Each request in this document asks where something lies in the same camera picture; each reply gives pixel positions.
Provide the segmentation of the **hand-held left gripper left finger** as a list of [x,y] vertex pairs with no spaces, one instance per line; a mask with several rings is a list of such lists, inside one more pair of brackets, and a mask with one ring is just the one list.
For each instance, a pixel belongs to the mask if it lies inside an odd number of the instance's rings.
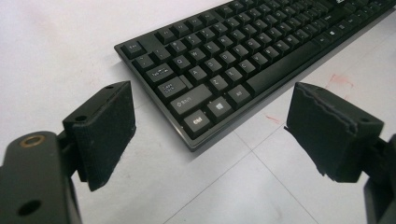
[[63,125],[67,140],[77,148],[80,180],[91,191],[101,188],[136,131],[131,83],[102,88],[66,117]]

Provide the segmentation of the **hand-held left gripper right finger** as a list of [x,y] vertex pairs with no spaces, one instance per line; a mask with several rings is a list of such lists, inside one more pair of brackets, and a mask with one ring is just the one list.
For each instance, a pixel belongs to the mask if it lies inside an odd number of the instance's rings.
[[355,183],[361,173],[384,181],[383,127],[382,120],[326,89],[294,86],[286,130],[333,181]]

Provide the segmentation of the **black computer keyboard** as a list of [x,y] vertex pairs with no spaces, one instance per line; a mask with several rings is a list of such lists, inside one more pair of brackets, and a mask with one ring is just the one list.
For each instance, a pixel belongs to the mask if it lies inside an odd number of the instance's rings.
[[196,150],[396,0],[232,0],[116,45]]

